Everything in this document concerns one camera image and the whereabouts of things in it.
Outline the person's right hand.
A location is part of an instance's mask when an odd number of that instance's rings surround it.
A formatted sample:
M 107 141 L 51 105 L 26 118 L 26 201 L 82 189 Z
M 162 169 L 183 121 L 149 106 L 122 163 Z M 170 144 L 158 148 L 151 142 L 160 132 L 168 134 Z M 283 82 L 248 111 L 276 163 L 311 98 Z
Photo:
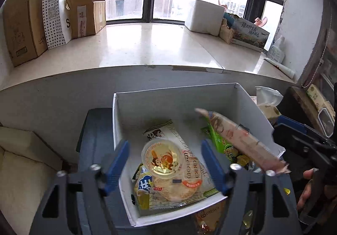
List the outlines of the person's right hand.
M 309 182 L 305 186 L 302 194 L 300 195 L 299 201 L 297 203 L 297 210 L 301 210 L 304 208 L 304 206 L 308 203 L 308 200 L 311 196 L 316 195 L 316 192 L 312 189 L 315 179 L 314 175 L 318 172 L 317 168 L 312 168 L 310 170 L 306 170 L 303 172 L 303 177 Z M 331 202 L 329 203 L 329 206 L 324 210 L 323 214 L 318 220 L 319 224 L 323 224 L 328 221 L 328 218 L 333 213 L 335 207 L 336 207 L 336 186 L 331 185 L 325 185 L 324 186 L 324 194 L 328 200 Z

